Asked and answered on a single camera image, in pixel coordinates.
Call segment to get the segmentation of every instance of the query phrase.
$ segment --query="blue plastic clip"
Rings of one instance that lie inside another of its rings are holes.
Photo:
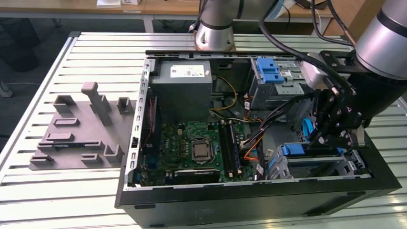
[[[310,136],[311,132],[314,130],[311,119],[305,118],[303,119],[303,134],[306,137],[306,142],[309,142],[307,137]]]
[[[281,76],[279,66],[275,64],[274,59],[259,58],[258,59],[258,69],[263,76],[265,83],[285,83],[286,80]]]
[[[302,144],[287,144],[282,146],[283,154],[286,155],[305,155],[305,149]]]

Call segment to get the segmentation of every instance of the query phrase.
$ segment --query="3d-printed part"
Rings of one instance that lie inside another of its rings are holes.
[[[71,95],[59,95],[54,102],[54,107],[61,114],[71,114],[70,106],[75,105]]]
[[[46,137],[47,141],[73,141],[74,140],[73,133],[63,133],[63,134],[49,134]]]
[[[43,165],[51,165],[54,162],[53,157],[50,156],[33,156],[31,160],[33,164],[35,164],[37,166],[43,166]]]
[[[78,120],[78,118],[61,118],[61,119],[55,119],[54,125],[55,126],[79,125],[79,120]]]
[[[75,102],[70,95],[58,96],[57,113],[39,142],[30,169],[121,166],[130,145],[137,102],[121,98],[123,103],[118,106],[118,101],[109,101],[106,96],[98,94],[97,87],[97,83],[86,83],[83,87],[90,100],[97,100],[93,106],[89,101]],[[105,125],[102,117],[110,119],[110,125]]]
[[[110,163],[121,163],[125,156],[125,152],[121,145],[117,146],[115,152],[111,150],[110,146],[106,147],[103,156],[107,158]]]
[[[135,112],[133,107],[133,102],[129,97],[121,97],[118,100],[118,109],[119,113],[123,114],[133,114]]]
[[[102,158],[99,154],[82,154],[82,162],[86,165],[98,165],[102,163]]]
[[[103,99],[101,99],[101,96],[98,93],[98,83],[97,82],[85,82],[83,86],[82,86],[82,93],[85,93],[90,97],[94,111],[97,112],[103,125],[105,126],[111,125],[113,120],[109,116],[109,110],[106,108]]]

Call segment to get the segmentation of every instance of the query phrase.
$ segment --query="yellow wire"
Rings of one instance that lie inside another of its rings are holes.
[[[229,105],[226,107],[211,108],[213,111],[222,111],[222,110],[230,109],[237,104],[237,101],[238,101],[238,93],[237,93],[237,90],[235,90],[234,86],[231,85],[231,83],[223,77],[218,76],[218,78],[223,79],[223,81],[229,84],[229,86],[234,90],[235,99],[234,99],[234,102],[231,103],[231,105]]]

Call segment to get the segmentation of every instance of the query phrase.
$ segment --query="green circuit board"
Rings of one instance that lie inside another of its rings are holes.
[[[241,123],[235,123],[233,128],[239,142],[245,139],[243,126]],[[197,141],[210,142],[213,151],[211,159],[202,164],[193,158],[193,144]],[[218,169],[221,171],[221,182],[253,180],[250,164],[242,166],[242,174],[234,177],[226,176],[221,148],[218,123],[186,122],[163,124],[158,169],[147,171],[146,175],[150,181],[147,185],[166,185],[166,171],[183,169]]]

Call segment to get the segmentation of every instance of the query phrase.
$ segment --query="gray power supply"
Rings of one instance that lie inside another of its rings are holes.
[[[159,99],[163,122],[206,121],[213,76],[210,61],[163,61],[151,88]]]

